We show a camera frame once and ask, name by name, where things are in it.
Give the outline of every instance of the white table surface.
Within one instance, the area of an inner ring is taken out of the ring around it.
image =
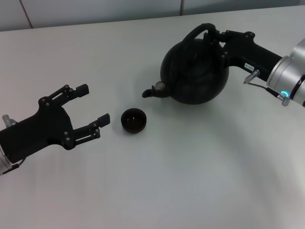
[[[50,146],[0,177],[3,229],[303,229],[305,110],[244,85],[230,68],[211,102],[141,97],[166,52],[201,23],[252,31],[281,56],[305,37],[305,6],[0,33],[0,110],[16,120],[65,84],[74,128],[109,113],[101,138]],[[147,126],[126,134],[137,107]]]

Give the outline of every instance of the teapot body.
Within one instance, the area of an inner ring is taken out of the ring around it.
[[[161,81],[170,88],[170,96],[184,104],[202,104],[215,98],[224,88],[229,68],[224,68],[215,49],[195,39],[185,50],[173,46],[161,64]]]
[[[203,39],[196,38],[203,31]],[[219,44],[219,31],[202,24],[173,46],[163,59],[161,81],[142,97],[172,97],[184,104],[202,104],[215,98],[229,75],[227,52]]]

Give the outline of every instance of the teapot spout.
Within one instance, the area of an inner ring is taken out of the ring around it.
[[[143,92],[142,97],[157,97],[157,98],[166,98],[171,96],[171,90],[166,86],[162,81],[156,83],[155,86],[152,86],[151,89],[147,89]]]

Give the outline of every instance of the label sticker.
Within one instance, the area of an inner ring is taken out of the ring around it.
[[[252,72],[254,71],[254,67],[252,65],[249,65],[248,63],[245,63],[244,67],[251,70]]]

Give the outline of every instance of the blue indicator light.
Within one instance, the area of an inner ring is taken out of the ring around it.
[[[286,96],[286,97],[289,97],[289,93],[286,92],[286,91],[281,91],[281,94],[284,95],[284,96]]]

